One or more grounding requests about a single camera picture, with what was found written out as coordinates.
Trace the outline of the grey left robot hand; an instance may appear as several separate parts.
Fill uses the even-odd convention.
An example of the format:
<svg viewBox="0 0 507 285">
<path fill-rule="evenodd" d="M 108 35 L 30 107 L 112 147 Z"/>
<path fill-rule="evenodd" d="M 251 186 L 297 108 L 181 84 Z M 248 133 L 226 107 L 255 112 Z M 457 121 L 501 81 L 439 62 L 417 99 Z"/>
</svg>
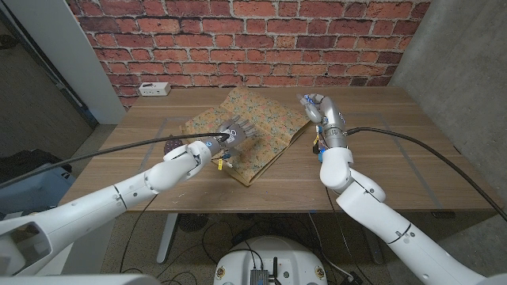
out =
<svg viewBox="0 0 507 285">
<path fill-rule="evenodd" d="M 201 139 L 201 141 L 209 148 L 212 155 L 223 152 L 235 156 L 239 154 L 237 146 L 247 138 L 254 136 L 256 131 L 255 126 L 247 119 L 233 116 L 231 119 L 223 121 L 217 129 L 218 133 L 228 134 L 227 139 L 222 136 L 212 136 Z"/>
</svg>

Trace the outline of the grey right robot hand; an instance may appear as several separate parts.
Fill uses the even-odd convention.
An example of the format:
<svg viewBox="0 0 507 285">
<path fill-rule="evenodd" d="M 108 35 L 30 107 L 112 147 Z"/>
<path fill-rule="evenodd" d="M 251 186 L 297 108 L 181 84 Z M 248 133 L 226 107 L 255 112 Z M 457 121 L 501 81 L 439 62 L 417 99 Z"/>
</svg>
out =
<svg viewBox="0 0 507 285">
<path fill-rule="evenodd" d="M 321 138 L 325 149 L 347 148 L 345 119 L 331 98 L 317 93 L 296 96 L 309 120 L 322 128 Z"/>
</svg>

